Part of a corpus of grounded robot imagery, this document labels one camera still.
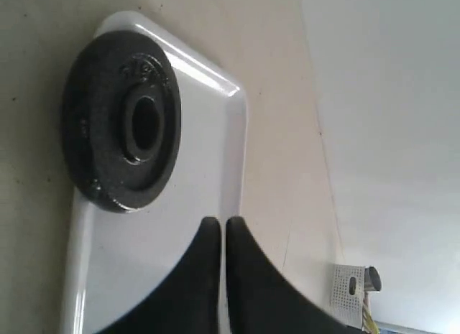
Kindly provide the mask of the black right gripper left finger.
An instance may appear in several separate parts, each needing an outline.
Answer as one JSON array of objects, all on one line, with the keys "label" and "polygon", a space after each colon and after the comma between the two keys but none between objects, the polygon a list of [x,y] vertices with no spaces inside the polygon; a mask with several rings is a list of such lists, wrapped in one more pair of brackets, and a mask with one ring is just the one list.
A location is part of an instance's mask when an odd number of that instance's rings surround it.
[{"label": "black right gripper left finger", "polygon": [[175,268],[102,333],[218,333],[221,226],[202,219]]}]

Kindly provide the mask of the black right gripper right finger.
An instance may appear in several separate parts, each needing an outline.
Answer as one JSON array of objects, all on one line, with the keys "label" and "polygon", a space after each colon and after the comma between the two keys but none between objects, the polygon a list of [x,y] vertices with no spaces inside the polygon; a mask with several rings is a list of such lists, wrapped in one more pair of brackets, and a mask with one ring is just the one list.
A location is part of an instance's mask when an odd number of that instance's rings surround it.
[{"label": "black right gripper right finger", "polygon": [[226,222],[226,293],[232,333],[353,333],[281,275],[242,217]]}]

